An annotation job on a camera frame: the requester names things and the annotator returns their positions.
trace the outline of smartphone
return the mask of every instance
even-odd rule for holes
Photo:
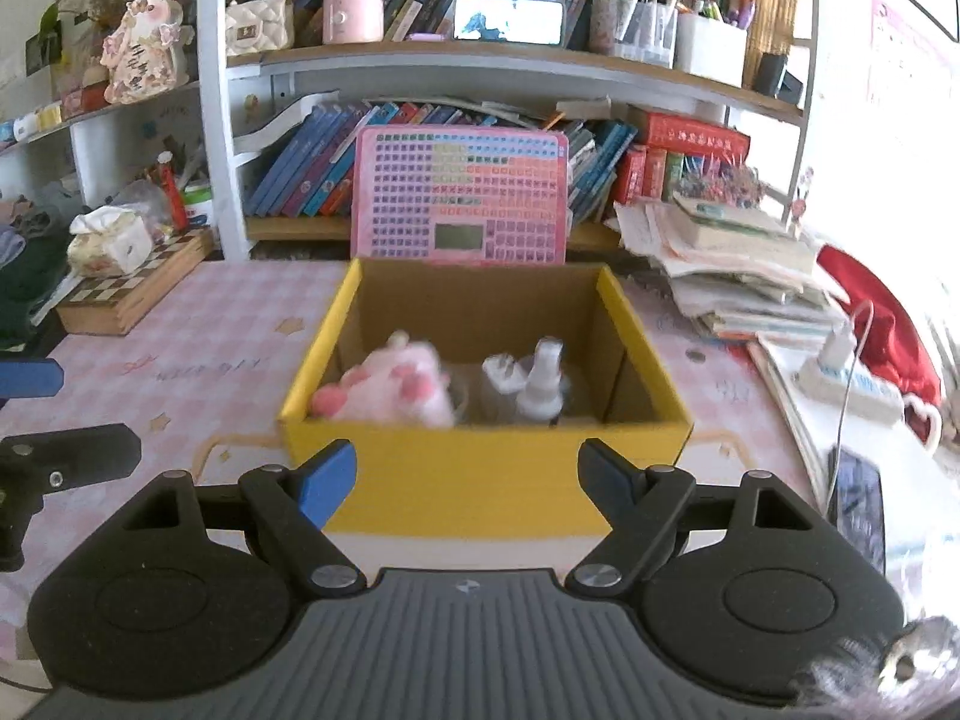
[[[883,490],[880,470],[846,449],[830,452],[830,475],[837,483],[827,507],[827,518],[857,552],[881,574],[886,573],[886,533],[883,526]]]
[[[563,4],[542,0],[456,0],[453,36],[558,46],[563,39]]]

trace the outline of pen holder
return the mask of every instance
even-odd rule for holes
[[[677,45],[677,12],[654,2],[632,6],[629,0],[618,0],[616,5],[618,39],[613,45],[613,56],[672,68]]]
[[[747,30],[693,13],[678,18],[677,70],[740,86],[746,55]]]

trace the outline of bookshelf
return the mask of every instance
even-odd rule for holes
[[[558,47],[477,42],[382,42],[304,47],[227,59],[224,0],[197,0],[205,25],[198,46],[200,107],[224,258],[244,260],[257,241],[349,240],[339,218],[245,218],[244,191],[257,154],[238,159],[237,136],[263,127],[305,95],[354,100],[485,100],[549,115],[557,100],[641,105],[734,124],[742,111],[800,130],[793,183],[803,165],[813,100],[819,0],[814,0],[810,84],[803,107],[682,71]],[[604,252],[618,235],[598,224],[574,228],[569,249]]]
[[[630,90],[642,90],[751,111],[788,124],[803,122],[803,110],[796,105],[749,89],[656,65],[549,46],[472,41],[359,43],[239,56],[227,62],[229,80],[295,74],[301,91],[304,85],[319,89],[319,84],[335,81],[343,95],[357,97],[388,97],[391,85],[411,96],[421,86],[424,91],[434,90],[434,95],[456,97],[470,85],[475,90],[478,77],[500,74],[502,79],[510,71],[514,74],[507,78],[515,93],[525,98],[559,100],[565,92],[579,88],[580,97],[606,94],[630,103]],[[486,81],[493,85],[493,79]]]
[[[349,241],[350,220],[330,217],[247,218],[251,241]],[[603,224],[578,224],[566,247],[581,253],[616,250],[620,236]]]

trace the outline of white cable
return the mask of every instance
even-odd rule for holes
[[[830,473],[830,484],[827,487],[827,498],[824,500],[824,517],[827,516],[827,512],[830,508],[830,498],[833,498],[834,488],[837,486],[837,475],[840,473],[840,447],[842,447],[841,440],[843,439],[843,419],[847,415],[847,404],[850,403],[850,390],[851,385],[853,384],[853,373],[856,372],[856,364],[860,362],[860,356],[863,354],[863,347],[867,346],[867,338],[870,337],[870,330],[874,326],[874,305],[870,300],[864,300],[860,305],[856,307],[853,313],[850,315],[850,324],[853,326],[854,331],[856,331],[856,319],[860,316],[860,312],[864,309],[870,310],[870,316],[867,317],[867,326],[863,329],[863,338],[860,339],[860,343],[856,346],[856,352],[853,352],[853,362],[850,365],[850,375],[847,377],[847,389],[844,392],[843,396],[843,406],[840,408],[840,422],[837,425],[837,449],[836,449],[836,459],[833,463],[833,471]]]

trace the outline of stuffed animal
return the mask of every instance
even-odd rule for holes
[[[451,428],[455,419],[449,377],[429,343],[410,343],[397,331],[339,384],[323,385],[310,399],[310,415],[333,421]]]

